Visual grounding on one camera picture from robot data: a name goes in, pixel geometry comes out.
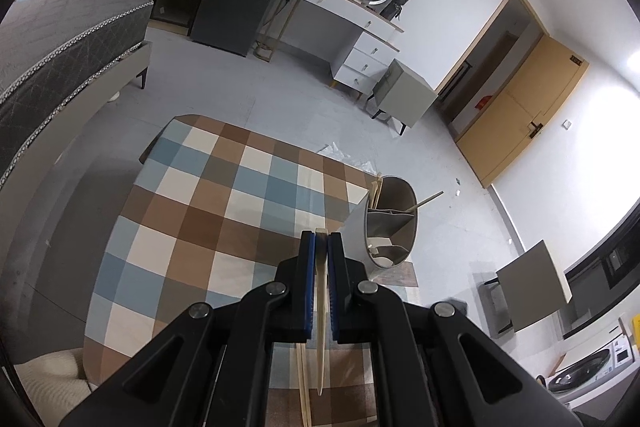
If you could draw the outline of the white grey utensil holder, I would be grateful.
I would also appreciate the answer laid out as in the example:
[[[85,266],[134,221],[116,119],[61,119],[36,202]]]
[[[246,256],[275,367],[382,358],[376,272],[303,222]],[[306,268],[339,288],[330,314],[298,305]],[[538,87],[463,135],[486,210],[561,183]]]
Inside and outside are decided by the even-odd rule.
[[[371,192],[367,191],[338,230],[345,257],[361,262],[370,279],[407,260],[418,229],[418,210],[404,212],[418,202],[406,180],[383,176],[376,201],[378,205],[373,208]],[[380,245],[397,245],[404,252],[395,259],[372,258],[369,247]]]

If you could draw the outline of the grey quilted bed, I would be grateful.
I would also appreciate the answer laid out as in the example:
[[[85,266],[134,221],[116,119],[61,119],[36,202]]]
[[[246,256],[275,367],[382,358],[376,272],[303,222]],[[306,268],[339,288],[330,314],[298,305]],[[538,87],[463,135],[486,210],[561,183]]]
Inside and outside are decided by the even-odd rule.
[[[25,0],[1,22],[1,182],[81,90],[137,51],[152,0]]]

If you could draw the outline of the grey chair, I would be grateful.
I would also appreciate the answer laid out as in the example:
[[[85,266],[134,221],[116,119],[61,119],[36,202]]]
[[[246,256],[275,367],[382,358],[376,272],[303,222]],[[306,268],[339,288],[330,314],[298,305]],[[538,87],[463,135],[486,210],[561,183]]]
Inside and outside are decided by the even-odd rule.
[[[573,299],[570,283],[543,239],[478,289],[491,302],[497,336],[526,329]]]

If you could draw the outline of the washing machine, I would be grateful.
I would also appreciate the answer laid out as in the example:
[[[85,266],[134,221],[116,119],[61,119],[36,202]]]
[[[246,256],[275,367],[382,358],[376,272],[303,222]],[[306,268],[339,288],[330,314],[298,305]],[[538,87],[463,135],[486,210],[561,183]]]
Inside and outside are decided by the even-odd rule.
[[[617,333],[598,349],[581,355],[546,379],[546,387],[562,403],[576,400],[604,385],[636,361],[625,333]]]

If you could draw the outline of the checkered tablecloth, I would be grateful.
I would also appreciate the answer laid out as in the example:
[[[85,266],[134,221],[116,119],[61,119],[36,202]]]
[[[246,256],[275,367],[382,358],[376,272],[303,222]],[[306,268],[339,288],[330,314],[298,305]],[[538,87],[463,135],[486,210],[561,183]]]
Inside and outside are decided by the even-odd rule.
[[[193,303],[237,303],[274,279],[303,233],[338,231],[382,178],[205,116],[174,118],[143,158],[96,278],[84,346],[90,383],[102,385]],[[416,288],[408,261],[368,277]],[[376,415],[371,349],[338,343],[329,320],[322,395],[317,392],[316,258],[307,355],[311,426],[349,426]],[[303,426],[296,343],[273,347],[266,421]]]

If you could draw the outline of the white dressing desk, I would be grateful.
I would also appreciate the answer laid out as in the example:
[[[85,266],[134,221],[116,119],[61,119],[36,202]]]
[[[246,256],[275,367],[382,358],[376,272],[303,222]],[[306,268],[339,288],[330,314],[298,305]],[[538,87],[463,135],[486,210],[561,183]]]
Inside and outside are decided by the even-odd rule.
[[[254,55],[269,63],[278,49],[329,64],[331,82],[371,93],[398,55],[404,30],[355,0],[279,0],[257,37]]]

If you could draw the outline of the grey nightstand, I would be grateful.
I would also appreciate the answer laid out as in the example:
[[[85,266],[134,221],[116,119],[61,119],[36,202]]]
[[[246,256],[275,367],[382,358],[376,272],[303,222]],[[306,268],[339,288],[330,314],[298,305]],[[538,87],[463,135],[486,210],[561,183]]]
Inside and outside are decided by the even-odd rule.
[[[386,114],[401,123],[400,135],[413,127],[436,101],[437,93],[426,80],[396,58],[373,87],[366,104],[375,101],[372,119]]]

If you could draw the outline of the yellow wooden door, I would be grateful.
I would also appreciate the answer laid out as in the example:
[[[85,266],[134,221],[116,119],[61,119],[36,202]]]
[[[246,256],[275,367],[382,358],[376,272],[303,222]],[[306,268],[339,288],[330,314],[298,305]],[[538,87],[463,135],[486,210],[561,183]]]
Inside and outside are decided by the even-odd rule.
[[[511,79],[493,96],[457,146],[488,187],[534,141],[582,80],[588,61],[542,36]]]

